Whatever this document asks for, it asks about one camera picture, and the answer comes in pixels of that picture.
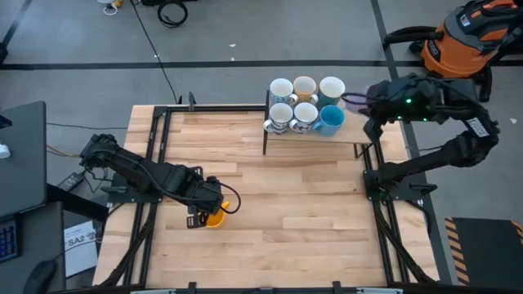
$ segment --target concrete floor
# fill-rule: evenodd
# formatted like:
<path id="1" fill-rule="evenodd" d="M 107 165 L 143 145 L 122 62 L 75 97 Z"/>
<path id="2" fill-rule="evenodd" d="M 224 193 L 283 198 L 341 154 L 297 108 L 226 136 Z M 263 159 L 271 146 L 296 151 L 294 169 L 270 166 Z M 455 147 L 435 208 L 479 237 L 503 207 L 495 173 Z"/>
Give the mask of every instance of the concrete floor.
<path id="1" fill-rule="evenodd" d="M 102 13 L 95 0 L 25 0 L 29 9 L 19 14 L 24 0 L 0 2 L 0 36 L 13 21 L 20 25 L 9 42 L 5 64 L 38 65 L 47 69 L 0 70 L 0 107 L 36 100 L 47 103 L 47 121 L 92 127 L 125 127 L 133 105 L 174 102 L 154 52 L 130 2 L 116 16 Z M 446 14 L 467 0 L 199 0 L 189 2 L 189 19 L 179 29 L 167 29 L 151 7 L 137 7 L 145 29 L 163 62 L 176 94 L 192 91 L 200 104 L 261 103 L 274 78 L 307 74 L 316 79 L 341 78 L 347 90 L 390 78 L 385 66 L 335 65 L 333 60 L 385 60 L 373 4 L 379 4 L 387 32 L 408 25 L 438 25 Z M 392 47 L 394 60 L 413 60 L 406 45 Z M 231 61 L 318 60 L 299 66 Z M 520 59 L 521 56 L 510 56 Z M 212 61 L 224 61 L 220 65 Z M 119 65 L 103 66 L 99 64 Z M 495 67 L 492 101 L 485 106 L 498 119 L 500 143 L 474 168 L 444 167 L 427 173 L 440 187 L 432 194 L 438 227 L 445 216 L 512 219 L 523 223 L 523 183 L 517 156 L 523 142 L 520 125 L 520 67 Z M 420 68 L 398 68 L 400 75 Z M 510 118 L 521 120 L 512 123 Z M 420 148 L 440 145 L 462 130 L 459 123 L 443 127 L 415 123 Z M 47 143 L 78 153 L 93 133 L 65 127 L 48 127 Z M 125 131 L 111 131 L 120 142 Z M 48 155 L 48 181 L 57 184 L 81 168 L 78 160 Z M 94 195 L 85 185 L 76 190 Z M 445 257 L 450 260 L 449 252 Z M 450 276 L 454 276 L 451 267 Z M 88 284 L 89 277 L 84 279 Z"/>

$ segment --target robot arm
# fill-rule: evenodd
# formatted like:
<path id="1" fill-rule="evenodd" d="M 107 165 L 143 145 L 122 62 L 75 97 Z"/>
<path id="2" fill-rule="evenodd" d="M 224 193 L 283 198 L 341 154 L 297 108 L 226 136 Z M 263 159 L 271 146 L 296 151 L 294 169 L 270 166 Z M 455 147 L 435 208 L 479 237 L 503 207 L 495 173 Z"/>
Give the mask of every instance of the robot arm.
<path id="1" fill-rule="evenodd" d="M 467 126 L 466 131 L 435 152 L 403 163 L 381 165 L 378 169 L 380 186 L 446 165 L 475 166 L 498 143 L 498 123 L 493 122 L 488 111 L 477 102 L 473 81 L 423 78 L 412 73 L 391 82 L 383 81 L 373 85 L 366 96 L 369 106 L 360 112 L 369 116 L 364 131 L 372 142 L 379 140 L 382 125 L 398 120 L 443 124 L 452 118 Z"/>
<path id="2" fill-rule="evenodd" d="M 138 193 L 166 195 L 198 212 L 216 214 L 223 202 L 220 182 L 203 177 L 183 165 L 154 163 L 118 146 L 112 135 L 94 135 L 80 154 L 87 170 L 109 167 L 123 176 Z"/>

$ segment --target keyboard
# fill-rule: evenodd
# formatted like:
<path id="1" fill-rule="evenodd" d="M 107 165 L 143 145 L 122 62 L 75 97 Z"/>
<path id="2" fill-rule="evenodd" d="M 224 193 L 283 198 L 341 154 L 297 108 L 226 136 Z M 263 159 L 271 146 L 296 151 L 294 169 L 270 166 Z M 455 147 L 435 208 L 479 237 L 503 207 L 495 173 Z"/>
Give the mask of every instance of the keyboard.
<path id="1" fill-rule="evenodd" d="M 9 261 L 20 255 L 20 242 L 16 231 L 16 219 L 0 220 L 0 262 Z"/>

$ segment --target black desk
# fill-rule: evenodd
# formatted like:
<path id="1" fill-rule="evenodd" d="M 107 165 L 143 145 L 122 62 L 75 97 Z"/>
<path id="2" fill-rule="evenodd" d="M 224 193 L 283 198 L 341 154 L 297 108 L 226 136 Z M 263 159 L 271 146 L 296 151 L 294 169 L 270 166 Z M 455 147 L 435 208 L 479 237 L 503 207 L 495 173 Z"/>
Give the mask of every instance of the black desk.
<path id="1" fill-rule="evenodd" d="M 48 203 L 44 207 L 20 216 L 22 255 L 0 263 L 2 293 L 22 293 L 25 280 L 40 261 L 53 259 L 64 251 L 62 203 Z M 64 256 L 56 258 L 58 265 L 49 291 L 65 289 Z"/>
<path id="2" fill-rule="evenodd" d="M 23 292 L 25 281 L 40 261 L 64 251 L 62 210 L 104 222 L 108 208 L 47 183 L 45 103 L 6 109 L 0 115 L 12 123 L 0 129 L 0 142 L 11 151 L 9 158 L 0 159 L 0 216 L 21 212 L 21 256 L 0 263 L 2 293 L 14 294 Z M 58 270 L 49 292 L 65 289 L 64 255 L 55 262 Z"/>

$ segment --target wooden tabletop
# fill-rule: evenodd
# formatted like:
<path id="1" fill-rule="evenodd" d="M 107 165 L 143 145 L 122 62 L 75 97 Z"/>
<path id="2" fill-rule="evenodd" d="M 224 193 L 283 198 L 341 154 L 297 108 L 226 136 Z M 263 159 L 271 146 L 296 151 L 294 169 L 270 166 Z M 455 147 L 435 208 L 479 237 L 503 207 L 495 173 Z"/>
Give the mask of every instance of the wooden tabletop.
<path id="1" fill-rule="evenodd" d="M 124 148 L 145 155 L 153 108 L 133 108 Z M 220 229 L 187 229 L 186 207 L 165 198 L 147 287 L 331 287 L 332 281 L 384 286 L 362 158 L 355 159 L 346 143 L 297 140 L 272 140 L 263 156 L 263 119 L 263 112 L 172 115 L 166 161 L 203 167 L 205 176 L 238 190 L 242 207 Z M 385 127 L 382 148 L 387 161 L 408 158 L 399 124 Z M 158 151 L 159 143 L 153 158 Z M 234 208 L 234 195 L 222 192 Z M 107 221 L 94 284 L 107 278 L 127 250 L 135 208 L 126 204 Z M 396 214 L 405 247 L 438 278 L 423 214 L 402 202 L 396 202 Z M 397 280 L 396 254 L 391 259 Z M 139 252 L 134 281 L 140 260 Z"/>

